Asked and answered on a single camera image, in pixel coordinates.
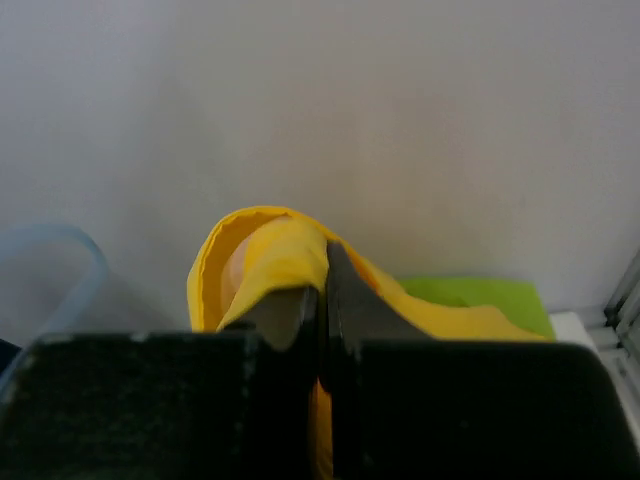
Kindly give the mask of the blue hanger of yellow shorts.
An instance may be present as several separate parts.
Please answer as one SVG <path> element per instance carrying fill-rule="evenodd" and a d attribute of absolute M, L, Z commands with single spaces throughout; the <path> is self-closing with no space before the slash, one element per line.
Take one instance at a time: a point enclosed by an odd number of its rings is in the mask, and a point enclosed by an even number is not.
<path fill-rule="evenodd" d="M 109 273 L 97 243 L 68 224 L 1 233 L 1 384 L 41 337 L 81 320 Z"/>

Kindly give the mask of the lime green shorts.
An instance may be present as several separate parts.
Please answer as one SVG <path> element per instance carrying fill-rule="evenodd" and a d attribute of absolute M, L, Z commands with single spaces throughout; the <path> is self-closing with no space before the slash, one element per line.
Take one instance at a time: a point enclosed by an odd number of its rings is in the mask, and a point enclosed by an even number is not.
<path fill-rule="evenodd" d="M 487 277 L 411 277 L 399 283 L 416 298 L 448 307 L 492 306 L 521 330 L 554 340 L 549 314 L 532 283 Z"/>

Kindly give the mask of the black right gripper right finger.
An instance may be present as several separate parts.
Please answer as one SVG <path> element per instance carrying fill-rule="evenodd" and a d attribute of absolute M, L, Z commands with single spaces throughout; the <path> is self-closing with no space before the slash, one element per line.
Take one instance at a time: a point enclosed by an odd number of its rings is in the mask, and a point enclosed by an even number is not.
<path fill-rule="evenodd" d="M 635 479 L 639 452 L 596 354 L 439 340 L 327 248 L 333 470 L 341 479 Z"/>

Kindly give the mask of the yellow shorts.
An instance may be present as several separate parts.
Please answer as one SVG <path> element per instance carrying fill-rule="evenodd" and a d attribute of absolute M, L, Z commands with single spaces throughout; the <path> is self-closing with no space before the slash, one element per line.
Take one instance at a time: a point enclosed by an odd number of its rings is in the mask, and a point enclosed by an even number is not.
<path fill-rule="evenodd" d="M 318 294 L 316 381 L 310 396 L 310 478 L 339 478 L 333 470 L 332 400 L 322 377 L 327 338 L 330 243 L 341 245 L 357 274 L 405 322 L 439 340 L 550 341 L 511 324 L 492 306 L 448 307 L 409 295 L 315 219 L 284 207 L 251 207 L 223 218 L 201 247 L 187 282 L 192 327 L 215 334 L 269 293 L 313 288 Z"/>

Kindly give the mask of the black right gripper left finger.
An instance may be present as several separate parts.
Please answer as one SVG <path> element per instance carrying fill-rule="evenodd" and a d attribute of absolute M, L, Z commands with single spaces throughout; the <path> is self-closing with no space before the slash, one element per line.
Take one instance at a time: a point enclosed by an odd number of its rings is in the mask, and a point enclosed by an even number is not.
<path fill-rule="evenodd" d="M 211 333 L 47 336 L 1 388 L 5 479 L 308 479 L 318 294 Z"/>

